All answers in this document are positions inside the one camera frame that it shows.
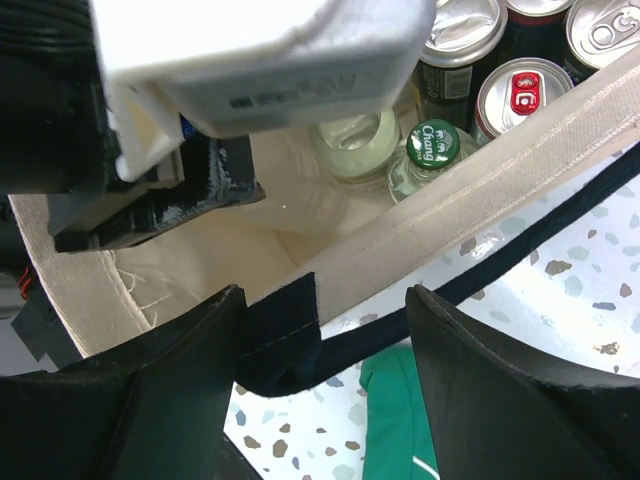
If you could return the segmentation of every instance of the can top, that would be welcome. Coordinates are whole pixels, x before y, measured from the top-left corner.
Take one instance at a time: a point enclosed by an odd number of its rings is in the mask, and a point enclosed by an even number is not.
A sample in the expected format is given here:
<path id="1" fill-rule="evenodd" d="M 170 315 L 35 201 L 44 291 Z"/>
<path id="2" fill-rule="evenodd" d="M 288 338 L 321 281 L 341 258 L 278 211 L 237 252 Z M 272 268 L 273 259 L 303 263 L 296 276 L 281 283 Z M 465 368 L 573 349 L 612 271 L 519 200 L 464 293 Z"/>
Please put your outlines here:
<path id="1" fill-rule="evenodd" d="M 506 25 L 503 0 L 438 2 L 433 29 L 420 59 L 443 68 L 469 65 L 493 50 Z"/>
<path id="2" fill-rule="evenodd" d="M 507 0 L 509 10 L 527 17 L 546 17 L 566 10 L 574 0 Z"/>
<path id="3" fill-rule="evenodd" d="M 427 120 L 416 125 L 407 138 L 407 155 L 424 170 L 439 170 L 453 162 L 460 152 L 456 127 L 444 120 Z"/>
<path id="4" fill-rule="evenodd" d="M 553 62 L 518 58 L 498 67 L 482 84 L 476 103 L 481 130 L 495 138 L 573 88 Z"/>
<path id="5" fill-rule="evenodd" d="M 599 70 L 640 43 L 640 0 L 577 0 L 566 28 L 576 58 Z"/>

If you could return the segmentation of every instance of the white stripe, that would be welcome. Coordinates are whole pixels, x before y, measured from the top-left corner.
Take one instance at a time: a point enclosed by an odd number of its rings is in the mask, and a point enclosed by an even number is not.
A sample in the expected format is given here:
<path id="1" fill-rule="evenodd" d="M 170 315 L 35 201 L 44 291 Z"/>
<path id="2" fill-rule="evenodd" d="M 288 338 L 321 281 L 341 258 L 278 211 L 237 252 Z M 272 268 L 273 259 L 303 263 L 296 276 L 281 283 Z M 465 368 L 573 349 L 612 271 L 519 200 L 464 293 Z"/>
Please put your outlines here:
<path id="1" fill-rule="evenodd" d="M 420 468 L 426 470 L 427 472 L 429 472 L 431 474 L 431 476 L 433 478 L 435 478 L 436 480 L 440 480 L 440 475 L 438 474 L 438 472 L 436 472 L 432 466 L 427 465 L 426 463 L 424 463 L 422 460 L 420 460 L 418 457 L 413 457 L 413 463 L 415 463 L 416 465 L 418 465 Z"/>

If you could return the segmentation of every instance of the terrazzo surface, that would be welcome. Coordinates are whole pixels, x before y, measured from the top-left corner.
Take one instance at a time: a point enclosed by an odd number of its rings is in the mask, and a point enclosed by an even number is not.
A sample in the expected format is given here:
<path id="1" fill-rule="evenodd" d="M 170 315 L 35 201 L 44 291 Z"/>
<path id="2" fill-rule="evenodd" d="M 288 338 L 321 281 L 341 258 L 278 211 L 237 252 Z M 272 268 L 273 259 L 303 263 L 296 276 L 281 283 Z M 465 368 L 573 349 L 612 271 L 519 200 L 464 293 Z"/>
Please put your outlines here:
<path id="1" fill-rule="evenodd" d="M 400 308 L 409 286 L 435 289 L 455 278 L 570 197 L 616 156 L 337 318 L 323 336 Z M 640 178 L 460 308 L 567 360 L 640 377 Z M 366 394 L 359 369 L 282 399 L 259 398 L 236 386 L 225 431 L 265 479 L 360 479 Z"/>

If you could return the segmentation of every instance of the red pull tab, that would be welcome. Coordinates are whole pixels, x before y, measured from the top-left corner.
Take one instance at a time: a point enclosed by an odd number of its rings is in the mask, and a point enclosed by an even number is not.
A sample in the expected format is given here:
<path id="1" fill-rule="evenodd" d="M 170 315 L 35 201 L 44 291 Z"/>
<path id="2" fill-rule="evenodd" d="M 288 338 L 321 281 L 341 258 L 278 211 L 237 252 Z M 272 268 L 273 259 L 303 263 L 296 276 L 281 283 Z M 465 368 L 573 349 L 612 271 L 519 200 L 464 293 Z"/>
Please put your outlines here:
<path id="1" fill-rule="evenodd" d="M 531 115 L 540 106 L 540 75 L 515 74 L 511 79 L 511 109 L 518 115 Z"/>

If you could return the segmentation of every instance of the pull tab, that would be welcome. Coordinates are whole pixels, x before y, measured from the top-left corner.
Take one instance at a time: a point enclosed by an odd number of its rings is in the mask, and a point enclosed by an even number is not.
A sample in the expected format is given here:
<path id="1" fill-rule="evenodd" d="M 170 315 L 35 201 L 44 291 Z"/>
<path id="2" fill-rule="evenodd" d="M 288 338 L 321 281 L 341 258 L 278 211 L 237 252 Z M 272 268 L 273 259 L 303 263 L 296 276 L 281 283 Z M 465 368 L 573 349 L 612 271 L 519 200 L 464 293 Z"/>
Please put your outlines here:
<path id="1" fill-rule="evenodd" d="M 540 106 L 540 75 L 517 73 L 511 79 L 511 110 L 518 115 L 531 115 Z"/>
<path id="2" fill-rule="evenodd" d="M 597 21 L 589 30 L 589 43 L 599 51 L 618 46 L 638 32 L 640 8 L 628 5 L 618 8 Z"/>

